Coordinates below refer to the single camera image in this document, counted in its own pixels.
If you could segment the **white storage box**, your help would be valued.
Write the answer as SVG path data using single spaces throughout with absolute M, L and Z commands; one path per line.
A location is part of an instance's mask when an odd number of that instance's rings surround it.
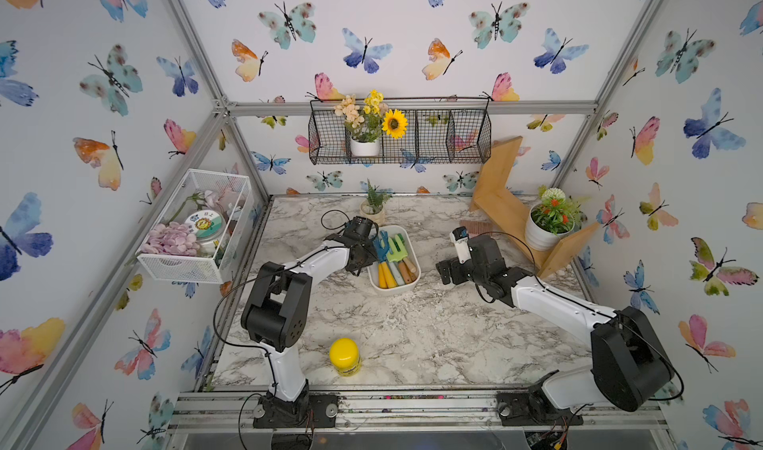
M 413 291 L 421 277 L 421 267 L 407 231 L 396 225 L 381 227 L 374 245 L 381 261 L 367 268 L 373 290 L 381 296 Z

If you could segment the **green hand rake wooden handle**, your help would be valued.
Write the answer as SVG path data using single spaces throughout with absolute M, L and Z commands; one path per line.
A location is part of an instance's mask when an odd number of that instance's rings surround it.
M 417 279 L 417 267 L 409 257 L 405 238 L 402 234 L 396 234 L 389 238 L 389 253 L 387 258 L 397 264 L 405 283 L 413 283 Z

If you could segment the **blue hand rake yellow handle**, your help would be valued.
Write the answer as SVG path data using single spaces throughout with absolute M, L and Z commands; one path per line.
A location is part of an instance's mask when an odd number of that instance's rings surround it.
M 374 247 L 378 257 L 379 288 L 396 288 L 397 281 L 393 277 L 393 273 L 387 262 L 387 254 L 389 253 L 389 235 L 385 231 L 379 230 L 377 237 L 374 239 Z

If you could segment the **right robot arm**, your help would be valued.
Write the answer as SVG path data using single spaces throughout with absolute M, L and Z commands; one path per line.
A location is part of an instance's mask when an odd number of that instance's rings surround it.
M 582 408 L 596 404 L 634 412 L 646 402 L 659 402 L 659 390 L 681 380 L 642 311 L 580 300 L 522 267 L 509 267 L 492 233 L 471 237 L 459 227 L 449 239 L 457 256 L 437 263 L 443 284 L 471 282 L 486 303 L 533 313 L 590 350 L 589 364 L 550 372 L 528 388 L 523 412 L 531 420 L 573 422 Z

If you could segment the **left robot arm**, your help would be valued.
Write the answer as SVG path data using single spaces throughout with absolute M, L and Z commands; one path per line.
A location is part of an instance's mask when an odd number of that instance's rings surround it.
M 240 315 L 250 342 L 242 349 L 262 351 L 270 371 L 265 392 L 254 392 L 242 408 L 252 411 L 255 429 L 328 429 L 336 425 L 338 397 L 311 392 L 296 344 L 309 312 L 312 287 L 344 270 L 359 275 L 378 261 L 374 241 L 380 227 L 357 216 L 335 227 L 314 251 L 291 263 L 265 263 L 256 278 L 244 282 L 252 290 Z

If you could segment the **small potted green plant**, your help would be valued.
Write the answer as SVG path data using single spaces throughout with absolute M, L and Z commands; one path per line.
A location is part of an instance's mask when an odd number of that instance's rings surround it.
M 385 204 L 391 199 L 393 193 L 373 185 L 370 180 L 362 181 L 361 186 L 366 193 L 366 199 L 361 203 L 360 207 L 362 215 L 382 226 L 387 221 Z

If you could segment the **pink brush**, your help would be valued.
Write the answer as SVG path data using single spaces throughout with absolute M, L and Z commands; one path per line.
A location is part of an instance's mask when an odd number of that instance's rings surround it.
M 466 229 L 469 238 L 494 231 L 494 224 L 490 221 L 461 220 L 459 225 Z

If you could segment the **wooden zigzag shelf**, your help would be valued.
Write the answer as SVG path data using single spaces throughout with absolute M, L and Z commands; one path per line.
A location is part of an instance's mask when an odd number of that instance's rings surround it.
M 538 276 L 546 278 L 569 265 L 597 231 L 596 225 L 555 236 L 531 220 L 531 207 L 507 188 L 523 139 L 516 136 L 492 145 L 490 159 L 483 164 L 473 191 L 470 209 L 481 210 L 518 245 L 530 259 Z

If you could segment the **white pot red flowers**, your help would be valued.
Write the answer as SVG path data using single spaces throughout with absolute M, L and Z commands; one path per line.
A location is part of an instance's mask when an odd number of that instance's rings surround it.
M 581 202 L 560 188 L 538 188 L 538 202 L 530 208 L 525 237 L 535 251 L 551 251 L 563 238 L 582 229 Z

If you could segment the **white pot with flowers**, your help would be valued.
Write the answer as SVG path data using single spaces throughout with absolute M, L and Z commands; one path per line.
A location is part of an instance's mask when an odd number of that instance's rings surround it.
M 334 106 L 334 114 L 344 122 L 354 157 L 378 157 L 382 153 L 384 137 L 402 139 L 409 130 L 407 115 L 391 108 L 385 102 L 385 96 L 376 90 L 371 91 L 361 104 L 354 95 L 344 96 Z

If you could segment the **round green tin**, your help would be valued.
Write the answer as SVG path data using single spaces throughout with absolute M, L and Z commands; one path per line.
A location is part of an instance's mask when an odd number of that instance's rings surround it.
M 184 224 L 190 228 L 197 241 L 216 241 L 225 232 L 224 217 L 214 210 L 204 209 L 191 214 Z

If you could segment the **pink purple flower bunch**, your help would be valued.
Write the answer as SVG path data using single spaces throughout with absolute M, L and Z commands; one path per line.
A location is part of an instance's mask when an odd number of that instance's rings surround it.
M 201 246 L 189 225 L 171 222 L 157 224 L 148 233 L 139 253 L 149 255 L 175 255 L 175 257 L 196 257 Z

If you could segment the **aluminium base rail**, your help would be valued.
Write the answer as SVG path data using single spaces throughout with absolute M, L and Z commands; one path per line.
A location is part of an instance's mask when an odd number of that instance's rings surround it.
M 386 430 L 526 430 L 560 429 L 566 418 L 572 430 L 666 430 L 657 406 L 629 413 L 594 404 L 544 417 L 528 415 L 529 393 L 523 388 L 319 388 L 317 396 L 336 400 L 335 408 L 317 410 L 316 418 L 334 420 L 333 431 Z M 262 414 L 256 392 L 187 392 L 175 406 L 170 428 L 179 433 L 256 431 L 252 422 Z

